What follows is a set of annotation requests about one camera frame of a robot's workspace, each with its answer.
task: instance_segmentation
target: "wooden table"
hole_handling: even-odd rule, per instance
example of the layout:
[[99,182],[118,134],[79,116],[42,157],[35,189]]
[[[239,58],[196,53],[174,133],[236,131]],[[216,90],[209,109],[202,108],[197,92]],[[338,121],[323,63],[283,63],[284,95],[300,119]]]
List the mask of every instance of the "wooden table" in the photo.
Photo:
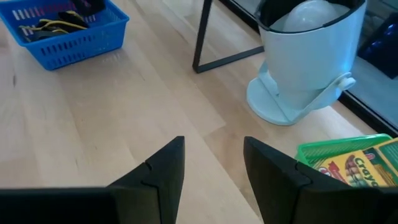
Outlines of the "wooden table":
[[[374,132],[339,103],[292,127],[261,120],[245,91],[263,54],[201,75],[192,70],[202,2],[114,1],[131,18],[120,50],[48,72],[10,36],[2,40],[1,187],[108,185],[184,135],[178,223],[260,223],[244,136],[293,156],[305,141]],[[210,19],[204,60],[261,43],[223,6]]]

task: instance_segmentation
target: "crayola logo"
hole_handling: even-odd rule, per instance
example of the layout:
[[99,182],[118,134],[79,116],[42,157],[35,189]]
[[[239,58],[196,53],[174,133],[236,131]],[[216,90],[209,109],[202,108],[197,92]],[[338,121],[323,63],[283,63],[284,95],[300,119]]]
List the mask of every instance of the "crayola logo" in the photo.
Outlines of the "crayola logo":
[[366,168],[365,161],[363,161],[363,159],[361,159],[361,158],[355,158],[354,162],[358,166],[358,168],[361,169],[363,178],[365,178],[365,180],[369,181],[371,183],[372,187],[378,187],[379,184],[376,182],[374,177],[371,175],[370,171],[368,171],[368,169]]

